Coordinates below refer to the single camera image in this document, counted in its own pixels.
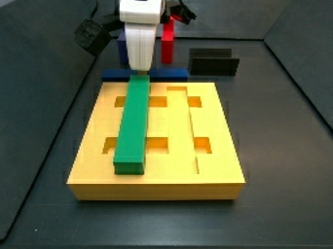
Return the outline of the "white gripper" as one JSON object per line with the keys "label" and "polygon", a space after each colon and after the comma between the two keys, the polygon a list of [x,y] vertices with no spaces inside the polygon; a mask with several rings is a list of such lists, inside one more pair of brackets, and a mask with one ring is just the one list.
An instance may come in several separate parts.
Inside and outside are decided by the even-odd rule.
{"label": "white gripper", "polygon": [[153,64],[157,30],[166,0],[119,0],[119,20],[125,23],[129,65],[149,71]]}

